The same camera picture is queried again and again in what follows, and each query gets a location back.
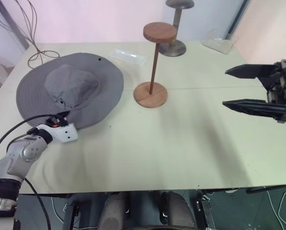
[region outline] floor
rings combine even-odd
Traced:
[[[182,195],[190,205],[193,213],[193,197],[197,190],[174,191]],[[285,189],[270,191],[273,206],[277,212]],[[75,194],[69,199],[53,198],[54,206],[60,217],[64,218],[63,208],[66,203],[76,200],[80,203],[80,214],[75,219],[76,227],[96,227],[104,202],[109,194],[86,193]],[[131,219],[128,227],[142,225],[161,225],[157,207],[152,199],[151,192],[132,192]],[[266,192],[246,194],[245,189],[234,193],[209,193],[210,206],[218,230],[280,230]],[[50,216],[53,230],[61,230],[62,223],[53,212],[51,198],[42,198]],[[283,200],[281,217],[286,221],[286,196]],[[46,230],[47,225],[44,214],[36,198],[32,195],[20,195],[15,217],[21,221],[22,230]]]

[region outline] white cable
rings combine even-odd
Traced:
[[[281,225],[282,230],[285,230],[285,229],[284,229],[284,226],[283,226],[283,224],[282,224],[282,222],[281,222],[281,220],[278,218],[278,216],[277,216],[277,214],[276,214],[276,212],[275,212],[275,210],[274,210],[274,207],[273,207],[273,204],[272,204],[272,201],[271,201],[271,197],[270,197],[269,191],[267,191],[267,194],[268,194],[269,201],[270,201],[270,205],[271,205],[271,207],[272,207],[272,210],[273,210],[273,212],[274,212],[274,215],[276,216],[276,218],[277,218],[279,224]]]
[[[280,212],[280,210],[281,210],[282,202],[283,202],[283,200],[284,200],[285,195],[286,195],[286,192],[284,192],[284,194],[283,194],[283,196],[282,196],[281,202],[280,202],[280,204],[279,204],[278,212],[277,212],[278,217],[281,219],[281,221],[283,221],[284,224],[286,224],[286,222],[281,218],[281,216],[279,215],[279,212]]]
[[[55,213],[56,217],[58,218],[58,220],[64,224],[64,221],[61,219],[61,217],[59,217],[59,215],[57,214],[57,211],[56,211],[56,208],[55,208],[55,205],[53,203],[53,198],[51,197],[51,204],[52,204],[52,209],[53,209],[53,212]],[[93,228],[97,228],[96,227],[84,227],[84,228],[77,228],[77,227],[73,227],[74,229],[77,229],[77,230],[84,230],[84,229],[93,229]]]

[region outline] hat crown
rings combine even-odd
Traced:
[[[75,109],[94,98],[100,84],[93,73],[64,64],[47,75],[45,88],[56,106]]]

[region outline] black cable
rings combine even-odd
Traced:
[[[53,114],[44,114],[44,115],[37,115],[37,116],[33,116],[33,117],[30,117],[28,119],[25,119],[24,121],[18,123],[17,125],[15,125],[13,128],[11,128],[8,132],[6,132],[1,138],[0,138],[0,144],[1,142],[11,133],[13,132],[16,128],[18,128],[19,126],[21,126],[22,124],[28,122],[28,121],[31,121],[33,119],[36,119],[36,118],[40,118],[40,117],[46,117],[46,116],[53,116],[57,119],[60,119],[60,120],[64,120],[64,118],[60,115],[53,115]]]
[[[41,205],[41,207],[42,207],[42,209],[43,209],[43,212],[44,212],[44,214],[45,214],[45,218],[46,218],[48,230],[51,230],[49,215],[48,215],[48,213],[47,213],[47,210],[46,210],[46,208],[45,208],[45,205],[44,205],[44,203],[43,203],[43,201],[42,201],[40,195],[37,193],[37,191],[34,189],[33,185],[30,183],[30,181],[28,181],[27,178],[25,178],[24,181],[27,182],[27,184],[28,184],[28,185],[30,186],[30,188],[32,189],[34,195],[37,197],[37,199],[38,199],[38,201],[39,201],[39,203],[40,203],[40,205]]]
[[[21,33],[23,34],[24,38],[27,39],[36,49],[36,53],[33,54],[27,61],[27,65],[34,69],[34,67],[32,67],[30,65],[30,62],[36,60],[38,57],[40,57],[41,59],[41,63],[43,64],[44,61],[43,61],[43,58],[42,58],[42,55],[46,56],[46,57],[49,57],[49,58],[59,58],[60,57],[60,54],[54,50],[43,50],[41,51],[37,45],[36,45],[36,42],[35,42],[35,35],[36,35],[36,27],[37,27],[37,13],[36,13],[36,10],[33,6],[33,4],[31,3],[30,0],[27,0],[27,2],[29,3],[30,5],[30,9],[31,9],[31,13],[32,13],[32,21],[29,20],[28,18],[28,15],[26,14],[26,12],[24,11],[23,7],[21,6],[21,4],[18,2],[18,0],[14,0],[17,5],[19,6],[21,12],[22,12],[22,15],[24,17],[24,22],[25,22],[25,25],[26,25],[26,28],[28,30],[28,35],[24,32],[24,30],[16,23],[16,26],[19,28],[19,30],[21,31]],[[3,23],[1,20],[0,20],[0,26],[10,32],[13,32],[13,30],[5,23]]]
[[[8,146],[7,146],[7,151],[9,150],[10,145],[11,145],[14,141],[18,140],[19,138],[23,138],[24,136],[27,136],[27,134],[26,134],[26,133],[25,133],[25,134],[22,134],[22,135],[20,135],[20,136],[18,136],[18,137],[15,137],[13,140],[11,140],[11,141],[9,142]]]

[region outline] round wooden base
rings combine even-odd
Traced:
[[[133,97],[145,108],[157,108],[167,100],[167,90],[159,83],[154,83],[153,93],[149,94],[150,82],[144,82],[135,88]]]

